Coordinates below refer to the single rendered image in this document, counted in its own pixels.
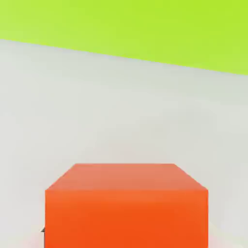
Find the large lime green box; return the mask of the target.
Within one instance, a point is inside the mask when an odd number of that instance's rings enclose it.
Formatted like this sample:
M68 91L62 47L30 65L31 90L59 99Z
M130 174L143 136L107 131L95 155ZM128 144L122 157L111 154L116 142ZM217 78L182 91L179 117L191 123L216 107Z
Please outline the large lime green box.
M248 0L0 0L0 39L248 75Z

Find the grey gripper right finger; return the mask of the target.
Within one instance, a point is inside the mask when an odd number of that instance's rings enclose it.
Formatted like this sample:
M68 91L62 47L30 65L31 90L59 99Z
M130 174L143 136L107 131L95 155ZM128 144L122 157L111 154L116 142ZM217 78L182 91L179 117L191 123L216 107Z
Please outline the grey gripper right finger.
M222 233L212 222L208 223L208 248L245 248L229 234Z

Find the small orange cube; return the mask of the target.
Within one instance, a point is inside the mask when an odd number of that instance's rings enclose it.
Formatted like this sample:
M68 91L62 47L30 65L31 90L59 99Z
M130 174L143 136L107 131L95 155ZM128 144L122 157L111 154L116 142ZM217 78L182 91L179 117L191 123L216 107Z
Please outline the small orange cube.
M75 164L45 191L44 248L208 248L208 190L174 164Z

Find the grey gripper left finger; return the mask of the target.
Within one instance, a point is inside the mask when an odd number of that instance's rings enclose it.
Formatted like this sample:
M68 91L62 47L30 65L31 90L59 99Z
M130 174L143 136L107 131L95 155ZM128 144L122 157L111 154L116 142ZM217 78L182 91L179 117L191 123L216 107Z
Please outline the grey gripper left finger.
M19 244L19 248L45 248L45 229L39 229L33 233L30 233Z

